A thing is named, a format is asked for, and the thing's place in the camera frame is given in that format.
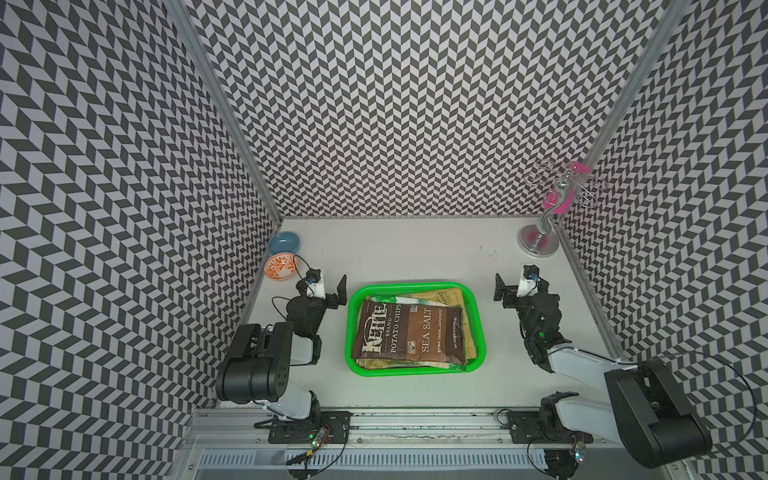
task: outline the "green plastic basket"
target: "green plastic basket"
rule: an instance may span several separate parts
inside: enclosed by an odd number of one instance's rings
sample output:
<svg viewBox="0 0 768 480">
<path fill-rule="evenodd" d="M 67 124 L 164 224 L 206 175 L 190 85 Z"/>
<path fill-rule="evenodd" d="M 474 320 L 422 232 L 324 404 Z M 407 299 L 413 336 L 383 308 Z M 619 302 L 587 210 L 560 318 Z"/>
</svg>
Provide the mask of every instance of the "green plastic basket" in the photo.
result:
<svg viewBox="0 0 768 480">
<path fill-rule="evenodd" d="M 406 293 L 428 292 L 430 290 L 444 290 L 458 287 L 462 289 L 464 295 L 464 306 L 467 310 L 469 320 L 469 329 L 472 331 L 472 340 L 475 342 L 478 356 L 476 359 L 470 359 L 467 362 L 466 371 L 439 369 L 433 366 L 413 366 L 401 369 L 376 369 L 366 370 L 355 362 L 352 358 L 352 347 L 357 333 L 357 319 L 360 314 L 362 302 L 368 295 L 370 296 L 395 296 Z M 437 283 L 388 283 L 383 285 L 368 285 L 357 290 L 352 298 L 349 299 L 349 319 L 346 325 L 346 364 L 350 369 L 362 376 L 391 376 L 391 375 L 428 375 L 435 373 L 466 373 L 477 370 L 485 360 L 485 337 L 482 335 L 482 326 L 480 325 L 480 315 L 478 314 L 478 304 L 472 291 L 456 282 L 437 282 Z"/>
</svg>

